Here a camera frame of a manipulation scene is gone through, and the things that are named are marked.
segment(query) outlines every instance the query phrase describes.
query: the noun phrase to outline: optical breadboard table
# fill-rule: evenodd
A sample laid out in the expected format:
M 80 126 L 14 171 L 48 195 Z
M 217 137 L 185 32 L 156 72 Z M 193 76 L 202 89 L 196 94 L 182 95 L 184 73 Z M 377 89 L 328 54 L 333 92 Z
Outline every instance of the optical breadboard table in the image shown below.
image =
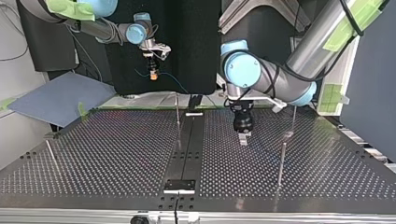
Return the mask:
M 299 108 L 294 123 L 292 108 L 253 110 L 247 147 L 231 111 L 203 112 L 181 112 L 178 125 L 174 110 L 93 111 L 0 171 L 0 217 L 37 209 L 396 214 L 396 175 L 312 110 Z M 164 193 L 178 180 L 190 181 L 192 194 Z

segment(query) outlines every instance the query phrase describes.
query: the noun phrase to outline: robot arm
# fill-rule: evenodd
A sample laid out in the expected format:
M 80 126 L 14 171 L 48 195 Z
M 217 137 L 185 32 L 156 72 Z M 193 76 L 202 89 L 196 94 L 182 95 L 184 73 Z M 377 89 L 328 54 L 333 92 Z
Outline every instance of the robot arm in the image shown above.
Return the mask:
M 143 51 L 143 56 L 148 60 L 148 71 L 151 80 L 156 80 L 159 74 L 158 59 L 165 61 L 171 48 L 155 41 L 154 35 L 158 25 L 151 23 L 148 13 L 134 15 L 134 23 L 114 24 L 111 21 L 100 19 L 114 13 L 118 1 L 93 1 L 79 0 L 78 2 L 90 3 L 97 18 L 95 21 L 77 21 L 65 16 L 51 13 L 46 0 L 21 0 L 26 9 L 43 21 L 61 23 L 69 26 L 72 31 L 83 32 L 95 36 L 101 43 L 130 42 Z
M 349 7 L 357 1 L 360 0 L 330 0 L 285 65 L 256 57 L 248 52 L 245 40 L 229 42 L 221 47 L 222 73 L 229 82 L 230 108 L 235 113 L 233 127 L 240 135 L 253 130 L 253 118 L 250 116 L 253 101 L 245 97 L 249 90 L 263 92 L 290 105 L 303 106 L 311 102 L 317 91 L 316 80 L 323 78 L 319 77 L 321 71 L 338 55 L 336 62 L 354 38 L 351 34 L 352 37 L 339 50 L 325 47 L 345 16 L 351 17 Z M 381 1 L 379 9 L 382 10 L 387 2 Z M 357 33 L 361 34 L 353 21 L 349 18 Z

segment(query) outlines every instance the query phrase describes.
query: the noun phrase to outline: black backdrop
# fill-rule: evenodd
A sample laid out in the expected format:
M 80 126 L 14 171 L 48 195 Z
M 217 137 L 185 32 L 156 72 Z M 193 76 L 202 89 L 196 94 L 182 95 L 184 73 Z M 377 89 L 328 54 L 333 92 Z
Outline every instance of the black backdrop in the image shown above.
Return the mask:
M 133 22 L 137 12 L 149 12 L 153 24 L 159 24 L 158 42 L 172 48 L 168 59 L 161 64 L 162 72 L 171 73 L 189 93 L 210 94 L 216 88 L 219 64 L 220 35 L 219 0 L 120 0 L 116 12 L 109 18 L 114 22 Z M 147 73 L 147 61 L 137 46 L 106 46 L 113 83 L 119 94 L 138 94 L 148 91 L 184 92 L 168 76 L 157 81 L 139 76 Z

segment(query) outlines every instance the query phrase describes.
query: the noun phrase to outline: white wall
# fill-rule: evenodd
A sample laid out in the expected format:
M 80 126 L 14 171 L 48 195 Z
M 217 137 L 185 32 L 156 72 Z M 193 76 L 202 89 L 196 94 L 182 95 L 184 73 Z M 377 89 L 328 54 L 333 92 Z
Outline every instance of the white wall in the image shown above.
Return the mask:
M 17 8 L 15 0 L 0 1 Z M 9 10 L 6 13 L 21 29 L 20 22 L 13 13 Z M 0 60 L 18 56 L 25 48 L 25 38 L 9 24 L 0 11 Z M 0 102 L 21 96 L 43 84 L 44 74 L 35 72 L 30 53 L 17 60 L 0 62 Z M 0 111 L 0 169 L 37 146 L 48 132 L 50 126 L 45 122 L 9 110 Z

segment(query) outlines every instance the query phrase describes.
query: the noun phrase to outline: blue mat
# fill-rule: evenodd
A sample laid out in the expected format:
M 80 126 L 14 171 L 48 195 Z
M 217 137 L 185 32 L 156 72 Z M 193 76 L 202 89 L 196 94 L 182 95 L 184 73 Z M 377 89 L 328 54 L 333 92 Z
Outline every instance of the blue mat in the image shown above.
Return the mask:
M 25 116 L 65 127 L 80 117 L 78 105 L 89 111 L 115 95 L 114 88 L 89 77 L 67 73 L 27 93 L 8 106 Z

